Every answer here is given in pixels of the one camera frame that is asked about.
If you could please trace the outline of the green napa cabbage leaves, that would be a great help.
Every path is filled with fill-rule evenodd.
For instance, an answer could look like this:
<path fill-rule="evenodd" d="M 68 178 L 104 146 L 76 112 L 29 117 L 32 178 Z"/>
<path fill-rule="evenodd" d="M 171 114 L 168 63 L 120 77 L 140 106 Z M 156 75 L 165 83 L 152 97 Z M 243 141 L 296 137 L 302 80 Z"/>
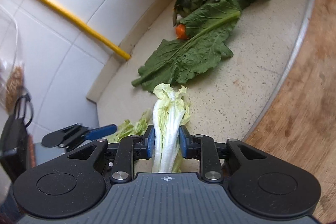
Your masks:
<path fill-rule="evenodd" d="M 117 131 L 105 137 L 108 143 L 119 143 L 122 138 L 131 135 L 143 135 L 151 121 L 151 111 L 146 110 L 142 113 L 141 118 L 132 123 L 129 119 L 117 126 Z"/>

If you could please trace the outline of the pale yellow cabbage leaf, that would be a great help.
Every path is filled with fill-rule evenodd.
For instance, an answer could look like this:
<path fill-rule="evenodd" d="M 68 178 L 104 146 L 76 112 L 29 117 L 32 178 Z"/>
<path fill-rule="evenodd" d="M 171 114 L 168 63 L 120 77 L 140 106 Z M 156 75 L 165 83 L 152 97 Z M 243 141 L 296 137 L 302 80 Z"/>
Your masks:
<path fill-rule="evenodd" d="M 159 84 L 153 93 L 157 102 L 152 120 L 155 130 L 153 173 L 181 171 L 182 153 L 179 144 L 179 127 L 190 120 L 190 104 L 185 102 L 186 87 L 175 91 L 169 84 Z"/>

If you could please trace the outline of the broad green mustard leaf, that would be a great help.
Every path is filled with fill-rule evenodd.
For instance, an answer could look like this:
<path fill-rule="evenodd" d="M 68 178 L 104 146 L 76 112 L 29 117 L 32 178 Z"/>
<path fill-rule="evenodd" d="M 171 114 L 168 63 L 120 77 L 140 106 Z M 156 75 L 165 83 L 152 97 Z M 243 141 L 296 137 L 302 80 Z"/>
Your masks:
<path fill-rule="evenodd" d="M 234 54 L 226 45 L 242 14 L 243 0 L 207 2 L 180 23 L 187 40 L 163 40 L 138 69 L 134 87 L 152 92 L 159 84 L 185 84 Z"/>

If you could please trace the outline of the bag of dried grain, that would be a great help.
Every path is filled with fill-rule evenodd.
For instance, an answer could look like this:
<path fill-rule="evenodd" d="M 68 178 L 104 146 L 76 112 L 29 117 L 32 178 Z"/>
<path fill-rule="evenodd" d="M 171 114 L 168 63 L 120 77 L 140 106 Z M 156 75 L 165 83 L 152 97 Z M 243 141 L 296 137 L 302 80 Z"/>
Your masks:
<path fill-rule="evenodd" d="M 6 83 L 5 110 L 7 111 L 7 113 L 12 112 L 16 100 L 21 95 L 23 86 L 24 86 L 24 69 L 22 66 L 17 65 L 10 73 L 10 76 Z"/>

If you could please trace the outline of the small orange peel piece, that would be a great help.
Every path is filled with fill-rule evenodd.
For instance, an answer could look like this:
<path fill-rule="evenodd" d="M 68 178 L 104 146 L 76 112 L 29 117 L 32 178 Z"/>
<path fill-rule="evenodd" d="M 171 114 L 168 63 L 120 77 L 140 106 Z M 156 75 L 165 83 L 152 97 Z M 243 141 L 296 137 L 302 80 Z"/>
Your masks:
<path fill-rule="evenodd" d="M 186 26 L 184 24 L 179 24 L 175 27 L 175 34 L 179 40 L 187 40 L 188 36 L 186 34 Z"/>

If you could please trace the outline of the wooden cutting board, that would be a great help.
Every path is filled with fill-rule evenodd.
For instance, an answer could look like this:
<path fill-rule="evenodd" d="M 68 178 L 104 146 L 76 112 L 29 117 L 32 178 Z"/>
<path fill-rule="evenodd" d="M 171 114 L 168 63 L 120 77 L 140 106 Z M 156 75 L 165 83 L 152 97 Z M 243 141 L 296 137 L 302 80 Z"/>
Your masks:
<path fill-rule="evenodd" d="M 314 212 L 335 222 L 335 0 L 315 0 L 291 70 L 247 143 L 315 175 Z"/>

